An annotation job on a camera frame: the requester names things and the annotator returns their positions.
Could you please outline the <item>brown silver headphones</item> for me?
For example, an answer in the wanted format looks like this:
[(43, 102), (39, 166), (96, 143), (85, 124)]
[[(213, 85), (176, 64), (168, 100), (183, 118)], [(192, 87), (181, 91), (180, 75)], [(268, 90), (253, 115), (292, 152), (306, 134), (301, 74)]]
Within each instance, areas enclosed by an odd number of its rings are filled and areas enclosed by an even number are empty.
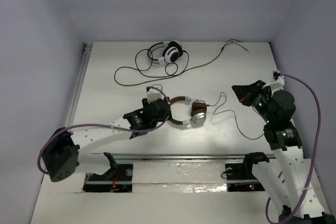
[(171, 115), (170, 122), (174, 125), (203, 124), (207, 118), (207, 104), (204, 100), (192, 99), (188, 96), (178, 96), (170, 100), (170, 106), (178, 102), (191, 104), (190, 119), (179, 121)]

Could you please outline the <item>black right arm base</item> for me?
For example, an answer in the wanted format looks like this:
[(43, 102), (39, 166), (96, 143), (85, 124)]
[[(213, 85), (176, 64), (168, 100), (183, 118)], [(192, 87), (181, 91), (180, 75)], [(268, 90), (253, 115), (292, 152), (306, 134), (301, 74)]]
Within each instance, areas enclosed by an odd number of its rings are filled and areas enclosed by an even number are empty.
[(229, 192), (265, 191), (262, 184), (252, 174), (253, 165), (269, 162), (263, 152), (248, 153), (242, 163), (225, 164), (221, 178), (228, 181)]

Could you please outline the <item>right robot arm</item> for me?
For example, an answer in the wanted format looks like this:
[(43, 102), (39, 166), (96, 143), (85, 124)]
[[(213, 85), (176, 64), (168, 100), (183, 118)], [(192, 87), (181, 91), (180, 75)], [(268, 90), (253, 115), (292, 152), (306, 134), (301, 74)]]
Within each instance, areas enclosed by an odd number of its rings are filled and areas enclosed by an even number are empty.
[(243, 174), (256, 178), (273, 203), (278, 223), (335, 223), (326, 213), (311, 185), (312, 170), (306, 170), (300, 135), (291, 119), (296, 110), (293, 95), (282, 89), (283, 81), (232, 86), (238, 101), (254, 108), (265, 121), (264, 136), (282, 174), (278, 176), (263, 152), (249, 153)]

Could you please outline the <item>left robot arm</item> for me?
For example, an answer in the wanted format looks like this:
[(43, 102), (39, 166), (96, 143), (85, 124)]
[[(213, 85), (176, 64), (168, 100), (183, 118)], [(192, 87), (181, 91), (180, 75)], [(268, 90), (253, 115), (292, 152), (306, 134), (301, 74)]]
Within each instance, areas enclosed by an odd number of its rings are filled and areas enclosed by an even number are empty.
[(52, 182), (60, 182), (80, 165), (79, 160), (96, 148), (130, 140), (164, 125), (171, 115), (169, 102), (157, 99), (144, 108), (124, 114), (110, 124), (79, 124), (59, 128), (38, 156), (38, 168)]

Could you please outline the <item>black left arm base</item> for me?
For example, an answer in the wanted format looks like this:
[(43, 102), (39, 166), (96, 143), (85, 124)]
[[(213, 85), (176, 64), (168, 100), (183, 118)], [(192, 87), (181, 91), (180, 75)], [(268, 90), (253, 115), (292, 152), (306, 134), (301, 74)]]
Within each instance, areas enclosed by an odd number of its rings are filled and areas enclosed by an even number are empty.
[(111, 153), (104, 153), (109, 169), (103, 174), (88, 173), (82, 190), (87, 193), (131, 193), (133, 164), (118, 164)]

